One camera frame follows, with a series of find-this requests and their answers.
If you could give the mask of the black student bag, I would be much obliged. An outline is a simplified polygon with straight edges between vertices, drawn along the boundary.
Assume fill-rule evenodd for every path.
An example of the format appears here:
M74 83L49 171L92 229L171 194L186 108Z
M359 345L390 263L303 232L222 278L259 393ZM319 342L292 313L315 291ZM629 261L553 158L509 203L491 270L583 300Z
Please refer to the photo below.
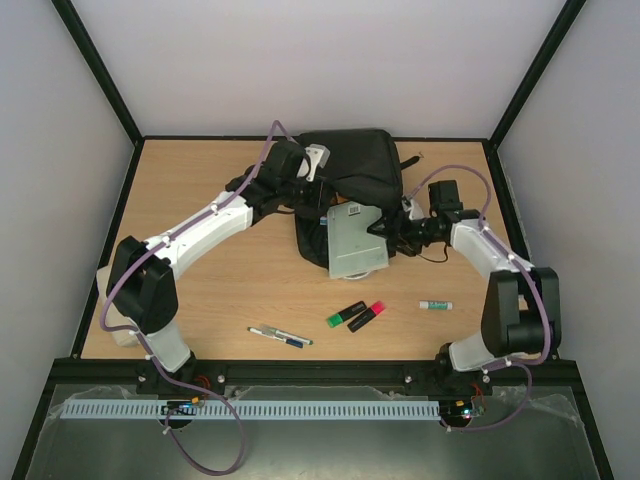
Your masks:
M399 158L392 136L383 129L316 130L301 133L296 140L304 147L326 146L330 156L315 179L328 188L328 208L322 213L296 213L298 251L310 263L328 268L327 227L320 223L331 207L330 198L341 195L349 201L375 206L383 214L400 212L404 193L402 170L414 165L417 157Z

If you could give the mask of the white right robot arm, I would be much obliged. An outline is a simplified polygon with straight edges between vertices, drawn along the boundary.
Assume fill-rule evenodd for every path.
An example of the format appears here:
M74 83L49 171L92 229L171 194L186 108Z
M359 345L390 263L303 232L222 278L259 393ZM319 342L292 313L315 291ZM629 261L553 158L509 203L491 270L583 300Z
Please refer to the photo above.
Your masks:
M438 384L455 392L470 381L471 371L544 362L562 338L557 273L512 251L482 212L463 206L454 180L429 184L428 194L428 215L419 218L418 205L405 197L394 214L380 217L368 232L406 256L442 243L487 280L480 329L444 347L448 359L436 367Z

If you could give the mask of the beige pencil case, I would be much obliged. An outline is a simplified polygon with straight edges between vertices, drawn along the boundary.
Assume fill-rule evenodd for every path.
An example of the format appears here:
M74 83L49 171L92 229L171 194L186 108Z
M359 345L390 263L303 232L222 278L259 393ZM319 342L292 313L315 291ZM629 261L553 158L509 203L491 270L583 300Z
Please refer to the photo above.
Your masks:
M110 277L111 267L109 265L100 268L96 273L97 289L98 289L98 313L102 314L103 307L107 299L107 283ZM131 322L128 318L122 316L114 305L111 305L106 313L105 325L107 327L130 326ZM130 330L119 330L111 332L115 344L119 347L132 348L139 345L138 339Z

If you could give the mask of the grey notebook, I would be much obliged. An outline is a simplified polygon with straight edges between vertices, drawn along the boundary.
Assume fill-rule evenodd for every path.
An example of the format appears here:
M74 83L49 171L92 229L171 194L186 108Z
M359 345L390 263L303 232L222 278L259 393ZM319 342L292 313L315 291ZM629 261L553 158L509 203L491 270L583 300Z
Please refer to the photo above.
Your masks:
M386 240L368 228L382 218L375 206L346 202L327 212L328 272L331 279L362 278L387 268Z

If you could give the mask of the dog picture book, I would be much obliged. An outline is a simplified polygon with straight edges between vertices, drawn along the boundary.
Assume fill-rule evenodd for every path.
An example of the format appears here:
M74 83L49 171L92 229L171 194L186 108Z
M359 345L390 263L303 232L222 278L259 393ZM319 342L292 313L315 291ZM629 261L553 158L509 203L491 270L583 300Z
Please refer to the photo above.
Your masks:
M349 199L347 199L347 198L345 198L345 197L343 197L341 195L335 194L330 198L329 205L330 206L336 206L336 205L345 204L347 202L349 202Z

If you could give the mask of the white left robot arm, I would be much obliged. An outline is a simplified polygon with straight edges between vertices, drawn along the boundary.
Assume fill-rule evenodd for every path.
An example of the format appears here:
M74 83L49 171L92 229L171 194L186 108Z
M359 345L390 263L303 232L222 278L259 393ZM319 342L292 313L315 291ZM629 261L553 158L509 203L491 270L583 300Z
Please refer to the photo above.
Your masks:
M136 338L165 371L180 370L192 352L175 320L177 281L221 242L280 207L309 205L329 156L322 145L267 143L253 166L187 220L144 241L121 240L112 262L96 275L102 329Z

